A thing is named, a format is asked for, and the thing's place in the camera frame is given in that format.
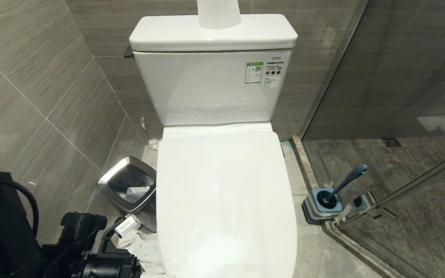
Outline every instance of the toilet bowl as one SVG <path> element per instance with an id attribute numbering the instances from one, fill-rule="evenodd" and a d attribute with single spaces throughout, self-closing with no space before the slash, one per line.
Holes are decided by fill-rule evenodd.
<path id="1" fill-rule="evenodd" d="M 297 230 L 291 188 L 270 123 L 165 128 L 157 225 L 177 278 L 286 278 Z"/>
<path id="2" fill-rule="evenodd" d="M 209 30 L 195 15 L 147 16 L 129 39 L 164 125 L 157 233 L 177 278 L 293 276 L 295 211 L 270 120 L 297 34 L 280 14 L 241 21 Z"/>

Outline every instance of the toilet tank lid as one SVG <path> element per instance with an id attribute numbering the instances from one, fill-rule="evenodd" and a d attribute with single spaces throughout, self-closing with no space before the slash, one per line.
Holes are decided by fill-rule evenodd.
<path id="1" fill-rule="evenodd" d="M 133 51 L 291 49 L 298 35 L 282 14 L 242 14 L 237 26 L 210 30 L 197 15 L 145 16 L 129 37 Z"/>

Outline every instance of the toilet tank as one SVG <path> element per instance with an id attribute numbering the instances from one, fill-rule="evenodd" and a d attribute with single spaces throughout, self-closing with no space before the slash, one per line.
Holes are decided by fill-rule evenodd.
<path id="1" fill-rule="evenodd" d="M 198 16 L 143 17 L 129 38 L 163 125 L 270 121 L 297 34 L 281 14 L 201 28 Z"/>

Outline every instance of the black cable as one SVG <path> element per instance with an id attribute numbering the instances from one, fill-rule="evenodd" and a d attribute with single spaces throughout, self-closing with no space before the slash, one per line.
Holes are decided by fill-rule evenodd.
<path id="1" fill-rule="evenodd" d="M 30 191 L 27 188 L 25 188 L 23 185 L 20 185 L 19 183 L 16 183 L 14 181 L 0 180 L 0 183 L 18 190 L 25 197 L 27 197 L 27 199 L 30 203 L 30 206 L 32 206 L 32 219 L 34 222 L 32 224 L 32 232 L 34 232 L 34 236 L 37 237 L 37 229 L 39 227 L 39 209 L 37 208 L 37 201 L 34 198 L 34 196 L 32 195 L 32 193 L 30 193 Z"/>

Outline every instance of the floor drain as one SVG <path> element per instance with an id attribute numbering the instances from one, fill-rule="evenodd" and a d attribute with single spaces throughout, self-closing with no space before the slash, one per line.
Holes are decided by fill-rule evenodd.
<path id="1" fill-rule="evenodd" d="M 397 138 L 383 138 L 384 144 L 388 148 L 401 147 L 401 143 L 397 140 Z"/>

